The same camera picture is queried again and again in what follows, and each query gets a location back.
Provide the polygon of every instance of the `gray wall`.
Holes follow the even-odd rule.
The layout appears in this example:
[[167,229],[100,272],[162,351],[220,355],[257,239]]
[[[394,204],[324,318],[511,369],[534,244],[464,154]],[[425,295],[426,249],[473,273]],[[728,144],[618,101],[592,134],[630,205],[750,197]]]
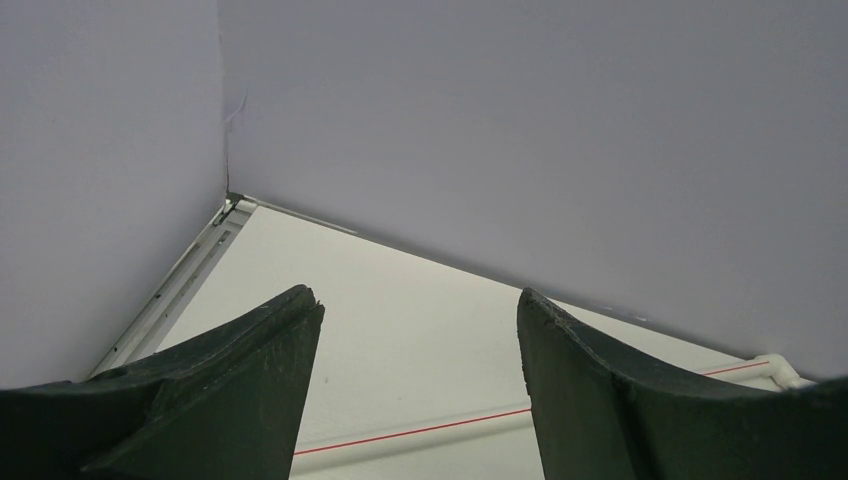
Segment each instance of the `gray wall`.
[[215,0],[0,3],[0,387],[80,379],[222,205]]
[[848,2],[219,3],[233,190],[848,373]]

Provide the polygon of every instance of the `white panel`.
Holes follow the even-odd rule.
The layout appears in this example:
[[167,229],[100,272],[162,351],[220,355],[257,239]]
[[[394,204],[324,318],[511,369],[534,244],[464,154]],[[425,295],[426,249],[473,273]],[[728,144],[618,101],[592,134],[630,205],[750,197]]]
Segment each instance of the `white panel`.
[[[239,232],[158,350],[226,323],[300,283],[314,290],[327,311],[299,451],[527,404],[516,334],[519,289],[264,207]],[[684,368],[738,360],[561,305],[595,328]],[[747,384],[774,387],[768,380]],[[482,443],[450,452],[439,449],[446,455],[443,466],[436,463],[439,455],[415,450],[386,463],[374,460],[306,478],[401,478],[390,473],[404,468],[418,476],[402,478],[427,478],[421,475],[428,464],[434,471],[491,474],[499,471],[510,448],[512,467],[481,478],[540,478],[535,443],[511,443],[531,442],[532,429],[527,430],[476,439]],[[490,466],[476,463],[482,458]],[[295,471],[300,460],[296,457]]]

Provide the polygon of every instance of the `red stripe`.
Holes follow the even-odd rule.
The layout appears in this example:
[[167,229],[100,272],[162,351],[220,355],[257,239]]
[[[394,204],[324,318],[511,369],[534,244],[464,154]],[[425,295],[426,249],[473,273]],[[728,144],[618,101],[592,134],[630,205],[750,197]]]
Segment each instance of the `red stripe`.
[[409,430],[407,432],[392,433],[390,435],[383,435],[383,436],[380,436],[380,437],[366,438],[366,439],[363,439],[363,440],[355,440],[353,442],[339,443],[337,445],[328,445],[326,447],[311,448],[309,450],[301,450],[299,452],[294,452],[294,454],[295,455],[305,455],[307,453],[324,452],[324,451],[333,450],[333,449],[336,449],[336,448],[352,447],[354,445],[362,445],[363,443],[371,443],[371,442],[377,442],[377,441],[380,441],[380,440],[388,440],[390,438],[405,437],[407,435],[414,435],[416,433],[432,432],[433,430],[441,430],[443,428],[458,427],[460,425],[468,425],[469,423],[477,423],[477,422],[482,422],[482,421],[485,421],[485,420],[492,420],[492,419],[495,419],[495,418],[508,417],[510,415],[517,415],[519,413],[526,413],[526,412],[529,412],[529,411],[530,411],[529,408],[524,408],[522,410],[515,410],[515,411],[512,411],[512,412],[498,413],[496,415],[489,415],[489,416],[486,416],[486,417],[472,418],[470,420],[462,420],[462,421],[459,421],[459,422],[446,423],[444,425],[436,425],[434,427],[419,428],[417,430]]
[[[759,367],[759,366],[762,366],[762,365],[768,365],[768,363],[769,363],[768,361],[760,362],[760,363],[752,363],[752,364],[749,364],[749,365],[742,365],[742,366],[739,366],[739,367],[730,367],[730,368],[725,368],[725,369],[722,369],[722,370],[716,370],[714,372],[707,372],[707,373],[703,373],[702,375],[717,375],[719,373],[732,372],[734,370],[742,370],[744,368],[752,368],[752,367]],[[295,455],[306,455],[307,453],[325,452],[327,450],[335,450],[337,448],[352,447],[354,445],[362,445],[364,443],[379,442],[380,440],[389,440],[391,438],[405,437],[407,435],[415,435],[417,433],[432,432],[433,430],[441,430],[443,428],[458,427],[460,425],[468,425],[469,423],[477,423],[477,422],[483,422],[483,421],[486,421],[486,420],[492,420],[492,419],[495,419],[495,418],[508,417],[510,415],[517,415],[519,413],[527,413],[529,411],[530,411],[529,408],[524,408],[524,409],[521,409],[521,410],[514,410],[512,412],[506,412],[506,413],[498,413],[496,415],[489,415],[489,416],[486,416],[486,417],[472,418],[472,419],[469,419],[469,420],[462,420],[462,421],[453,422],[453,423],[445,423],[443,425],[436,425],[436,426],[433,426],[433,427],[419,428],[417,430],[409,430],[409,431],[406,431],[406,432],[399,432],[399,433],[392,433],[392,434],[389,434],[389,435],[382,435],[380,437],[372,437],[372,438],[365,438],[365,439],[362,439],[362,440],[354,440],[352,442],[338,443],[336,445],[328,445],[326,447],[310,448],[309,450],[301,450],[299,452],[294,452],[294,454]]]
[[751,363],[751,364],[749,364],[749,365],[741,365],[741,366],[739,366],[739,367],[730,367],[730,368],[725,368],[725,369],[723,369],[723,370],[716,370],[716,371],[714,371],[714,372],[702,373],[701,375],[717,375],[717,374],[719,374],[719,373],[732,372],[732,371],[734,371],[734,370],[742,370],[742,369],[745,369],[745,368],[759,367],[760,365],[768,365],[768,364],[769,364],[769,362],[768,362],[768,360],[766,360],[765,362],[760,362],[760,363]]

